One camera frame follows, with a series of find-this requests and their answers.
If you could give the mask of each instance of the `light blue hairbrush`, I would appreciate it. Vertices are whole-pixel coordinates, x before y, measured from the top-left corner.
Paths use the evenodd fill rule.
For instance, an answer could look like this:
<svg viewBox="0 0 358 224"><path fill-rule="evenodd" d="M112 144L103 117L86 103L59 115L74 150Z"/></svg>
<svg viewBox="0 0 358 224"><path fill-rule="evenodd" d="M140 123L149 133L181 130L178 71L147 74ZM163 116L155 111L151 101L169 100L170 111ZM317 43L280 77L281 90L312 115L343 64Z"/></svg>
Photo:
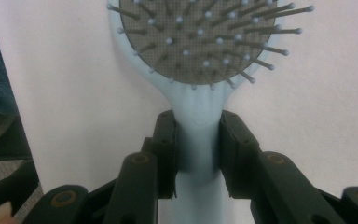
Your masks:
<svg viewBox="0 0 358 224"><path fill-rule="evenodd" d="M218 124L228 96L255 83L283 29L280 19L310 12L272 0L109 0L114 39L138 72L169 100L178 124L174 221L222 224Z"/></svg>

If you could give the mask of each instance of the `white background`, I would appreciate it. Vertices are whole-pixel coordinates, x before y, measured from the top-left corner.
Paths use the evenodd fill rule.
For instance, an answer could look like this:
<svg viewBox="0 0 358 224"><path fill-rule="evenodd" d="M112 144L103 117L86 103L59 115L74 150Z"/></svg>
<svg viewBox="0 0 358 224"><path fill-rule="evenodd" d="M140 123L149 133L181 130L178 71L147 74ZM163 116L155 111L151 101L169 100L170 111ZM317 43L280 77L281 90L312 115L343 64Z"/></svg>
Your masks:
<svg viewBox="0 0 358 224"><path fill-rule="evenodd" d="M170 109L121 57L105 3L0 0L0 47L44 191L112 180ZM270 55L276 70L260 68L226 109L263 150L285 154L315 187L340 196L358 186L358 1L296 4L316 10L285 19L283 27L304 29L279 39L291 54ZM235 223L253 222L246 201L232 204Z"/></svg>

